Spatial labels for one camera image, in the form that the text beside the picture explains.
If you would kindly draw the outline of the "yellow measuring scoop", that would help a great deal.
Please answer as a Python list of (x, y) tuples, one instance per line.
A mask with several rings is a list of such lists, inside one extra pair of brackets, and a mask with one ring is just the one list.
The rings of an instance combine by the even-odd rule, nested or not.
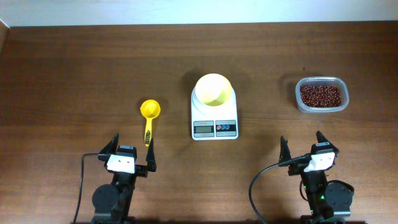
[(160, 105), (155, 100), (146, 100), (140, 107), (141, 115), (146, 119), (146, 127), (144, 131), (144, 142), (149, 146), (152, 139), (152, 121), (156, 119), (161, 112)]

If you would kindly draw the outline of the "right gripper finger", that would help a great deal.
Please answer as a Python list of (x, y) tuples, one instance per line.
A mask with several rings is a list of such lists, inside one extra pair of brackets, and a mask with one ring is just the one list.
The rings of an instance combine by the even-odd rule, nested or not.
[(327, 138), (320, 131), (316, 132), (316, 137), (317, 137), (318, 143), (328, 142), (329, 146), (333, 149), (333, 151), (335, 153), (339, 153), (340, 152), (339, 149), (336, 146), (334, 146), (329, 140), (327, 140)]
[(285, 137), (281, 136), (280, 137), (280, 154), (279, 154), (279, 167), (285, 167), (288, 166), (290, 161), (291, 154), (290, 154), (290, 149), (288, 146), (288, 140), (286, 140)]

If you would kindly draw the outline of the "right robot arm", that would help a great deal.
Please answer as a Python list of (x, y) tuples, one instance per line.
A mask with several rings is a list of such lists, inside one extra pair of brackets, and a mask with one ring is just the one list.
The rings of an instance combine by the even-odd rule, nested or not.
[(310, 215), (302, 215), (300, 223), (344, 223), (351, 215), (354, 187), (340, 180), (328, 180), (326, 171), (335, 165), (339, 149), (320, 132), (309, 153), (293, 158), (288, 140), (280, 138), (279, 163), (288, 175), (301, 176), (300, 194), (306, 195)]

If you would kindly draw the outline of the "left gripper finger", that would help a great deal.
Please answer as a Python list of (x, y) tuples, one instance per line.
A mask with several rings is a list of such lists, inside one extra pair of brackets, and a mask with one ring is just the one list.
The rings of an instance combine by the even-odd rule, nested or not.
[(112, 154), (116, 153), (118, 147), (119, 134), (116, 133), (107, 145), (100, 150), (98, 159), (100, 161), (107, 161)]
[(149, 172), (155, 172), (157, 170), (157, 164), (155, 161), (155, 154), (154, 154), (154, 140), (150, 140), (150, 144), (147, 150), (146, 155), (146, 162), (147, 162), (147, 170)]

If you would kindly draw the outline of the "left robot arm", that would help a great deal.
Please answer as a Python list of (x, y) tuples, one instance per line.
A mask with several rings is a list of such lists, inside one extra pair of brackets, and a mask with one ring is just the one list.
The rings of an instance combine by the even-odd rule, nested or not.
[(157, 169), (152, 139), (147, 150), (146, 165), (136, 163), (137, 149), (134, 146), (119, 145), (118, 140), (119, 134), (115, 134), (98, 155), (113, 178), (109, 184), (99, 186), (93, 193), (91, 201), (95, 214), (91, 222), (94, 224), (134, 223), (134, 218), (129, 216), (129, 209), (136, 179), (146, 178), (148, 173)]

